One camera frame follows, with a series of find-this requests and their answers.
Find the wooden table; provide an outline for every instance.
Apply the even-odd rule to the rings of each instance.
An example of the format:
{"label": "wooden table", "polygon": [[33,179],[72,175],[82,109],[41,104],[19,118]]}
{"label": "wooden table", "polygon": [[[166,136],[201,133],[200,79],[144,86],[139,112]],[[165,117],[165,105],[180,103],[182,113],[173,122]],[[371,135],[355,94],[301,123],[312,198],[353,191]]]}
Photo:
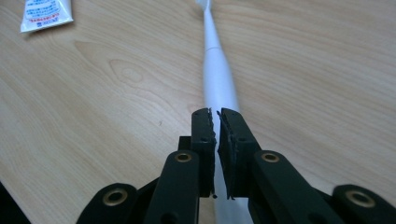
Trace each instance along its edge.
{"label": "wooden table", "polygon": [[[33,223],[75,223],[115,182],[157,177],[204,107],[193,0],[73,1],[75,21],[20,34],[0,3],[0,178]],[[396,205],[396,4],[216,0],[241,113],[313,187]],[[201,223],[213,223],[201,200]]]}

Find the table surface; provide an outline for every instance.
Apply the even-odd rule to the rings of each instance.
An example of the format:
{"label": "table surface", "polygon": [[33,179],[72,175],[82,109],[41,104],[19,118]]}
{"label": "table surface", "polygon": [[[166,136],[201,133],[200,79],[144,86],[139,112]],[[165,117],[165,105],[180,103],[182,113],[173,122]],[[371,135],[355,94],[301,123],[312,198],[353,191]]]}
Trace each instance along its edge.
{"label": "table surface", "polygon": [[[33,223],[75,223],[115,182],[156,178],[204,107],[193,0],[73,1],[73,23],[20,34],[0,2],[0,178]],[[216,0],[241,113],[315,188],[396,205],[396,4]],[[213,200],[200,222],[213,223]]]}

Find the toothpaste tube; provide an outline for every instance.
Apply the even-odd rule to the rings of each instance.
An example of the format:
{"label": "toothpaste tube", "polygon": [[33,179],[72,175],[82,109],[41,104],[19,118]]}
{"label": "toothpaste tube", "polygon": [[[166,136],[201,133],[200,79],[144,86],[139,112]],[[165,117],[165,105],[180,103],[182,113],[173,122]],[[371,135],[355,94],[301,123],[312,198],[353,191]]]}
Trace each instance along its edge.
{"label": "toothpaste tube", "polygon": [[73,21],[70,0],[26,0],[21,33]]}

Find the wood grain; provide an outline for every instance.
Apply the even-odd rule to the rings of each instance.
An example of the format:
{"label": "wood grain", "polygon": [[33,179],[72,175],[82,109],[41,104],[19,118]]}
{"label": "wood grain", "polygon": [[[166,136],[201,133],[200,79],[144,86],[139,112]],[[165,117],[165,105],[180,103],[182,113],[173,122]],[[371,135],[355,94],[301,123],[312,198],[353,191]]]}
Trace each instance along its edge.
{"label": "wood grain", "polygon": [[[75,22],[19,33],[0,3],[0,178],[33,223],[74,223],[102,187],[157,177],[204,106],[194,1],[73,1]],[[312,186],[396,205],[396,4],[216,0],[242,114]],[[212,200],[200,222],[213,223]]]}

